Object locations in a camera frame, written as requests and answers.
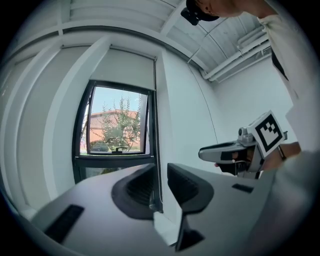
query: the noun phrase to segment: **white ceiling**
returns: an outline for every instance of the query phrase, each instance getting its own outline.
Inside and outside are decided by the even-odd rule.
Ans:
[[[13,48],[66,28],[118,27],[154,37],[188,57],[201,47],[192,60],[209,72],[238,51],[238,39],[260,26],[248,13],[192,26],[180,15],[185,6],[185,0],[48,0],[22,26]]]

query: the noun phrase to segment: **person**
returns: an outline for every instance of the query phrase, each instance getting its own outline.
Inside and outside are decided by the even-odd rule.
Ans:
[[[298,102],[308,89],[314,85],[317,77],[318,63],[313,59],[310,46],[306,43],[298,26],[280,17],[265,0],[187,0],[187,7],[195,6],[201,12],[222,18],[236,17],[243,12],[256,16],[265,27],[272,49],[272,63],[283,80],[293,104]],[[286,158],[298,155],[301,148],[298,142],[281,144],[280,151],[273,151],[265,159],[264,171],[281,166]],[[238,152],[232,157],[237,160]],[[250,162],[253,151],[247,151]]]

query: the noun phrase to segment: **white pipe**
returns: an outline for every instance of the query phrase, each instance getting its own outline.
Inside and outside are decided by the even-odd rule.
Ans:
[[[246,34],[244,37],[241,37],[238,40],[238,45],[241,45],[244,41],[248,40],[250,37],[252,37],[254,34],[258,33],[259,31],[263,30],[264,26],[257,27],[256,29],[252,30],[248,34]]]
[[[243,54],[249,52],[252,48],[262,44],[264,41],[268,40],[268,35],[265,34],[261,36],[259,39],[255,40],[254,42],[250,43],[248,46],[244,47],[241,49],[241,51],[238,51],[234,55],[232,55],[230,58],[226,59],[224,62],[222,62],[219,66],[215,67],[213,70],[211,70],[208,74],[206,74],[203,78],[204,79],[209,79],[212,77],[214,74],[216,74],[218,71],[222,70],[224,67],[229,65],[231,62],[234,60],[238,59],[240,56]]]
[[[249,39],[243,41],[241,43],[242,48],[246,47],[247,45],[251,44],[252,42],[254,42],[255,40],[257,40],[258,38],[262,37],[264,34],[266,34],[266,32],[264,31],[260,31],[256,34],[254,34],[252,37],[250,37]]]
[[[251,62],[249,65],[244,66],[243,68],[241,68],[241,69],[237,70],[236,72],[234,72],[234,73],[232,73],[232,74],[228,75],[228,76],[227,76],[227,77],[225,77],[224,79],[222,79],[222,80],[218,81],[218,82],[219,82],[219,84],[220,84],[220,83],[222,83],[224,80],[227,80],[228,78],[233,77],[234,75],[238,74],[239,72],[244,71],[245,69],[247,69],[247,68],[251,67],[252,65],[254,65],[254,64],[256,64],[256,63],[258,63],[258,62],[260,62],[260,61],[262,61],[262,60],[264,60],[264,59],[266,59],[266,58],[268,58],[268,57],[270,57],[270,56],[271,56],[271,53],[268,53],[267,55],[264,55],[263,57],[261,57],[261,58],[259,58],[259,59],[255,60],[254,62]]]
[[[256,55],[257,53],[259,53],[260,51],[266,49],[270,47],[270,42],[265,42],[264,44],[254,48],[252,51],[250,51],[249,53],[247,53],[246,55],[244,55],[242,58],[239,58],[237,60],[235,60],[234,62],[232,62],[229,66],[227,66],[225,69],[215,73],[214,76],[212,76],[211,78],[209,78],[209,81],[214,81],[217,78],[221,77],[223,74],[225,74],[226,72],[228,72],[229,70],[233,69],[234,67],[238,66],[240,63],[242,63],[243,61],[249,59],[250,57]]]

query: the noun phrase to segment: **tree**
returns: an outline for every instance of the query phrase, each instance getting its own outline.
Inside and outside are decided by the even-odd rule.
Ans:
[[[119,101],[120,109],[116,109],[113,102],[113,109],[103,104],[102,106],[102,135],[98,135],[112,151],[116,148],[125,147],[129,151],[135,142],[140,140],[140,105],[141,95],[139,94],[138,111],[131,116],[130,98],[123,98]]]

